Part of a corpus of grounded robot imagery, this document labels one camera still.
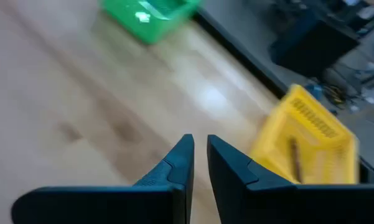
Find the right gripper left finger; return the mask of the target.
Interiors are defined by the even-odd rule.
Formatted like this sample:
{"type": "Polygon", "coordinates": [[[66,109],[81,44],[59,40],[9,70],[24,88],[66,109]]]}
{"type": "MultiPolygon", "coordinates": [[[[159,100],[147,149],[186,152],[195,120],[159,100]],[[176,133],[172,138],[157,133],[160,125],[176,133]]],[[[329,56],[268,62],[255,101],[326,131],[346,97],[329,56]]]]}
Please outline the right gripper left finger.
{"type": "Polygon", "coordinates": [[[194,139],[185,134],[132,186],[41,187],[11,207],[13,223],[189,223],[194,139]]]}

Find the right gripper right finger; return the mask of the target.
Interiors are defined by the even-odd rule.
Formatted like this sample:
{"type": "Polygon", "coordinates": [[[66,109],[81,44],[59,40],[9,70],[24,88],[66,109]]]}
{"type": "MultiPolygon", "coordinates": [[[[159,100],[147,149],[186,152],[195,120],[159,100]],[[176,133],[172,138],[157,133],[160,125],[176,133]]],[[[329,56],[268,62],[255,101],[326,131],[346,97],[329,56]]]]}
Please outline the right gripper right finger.
{"type": "Polygon", "coordinates": [[[216,135],[207,139],[210,181],[222,223],[374,223],[374,167],[359,182],[294,184],[216,135]]]}

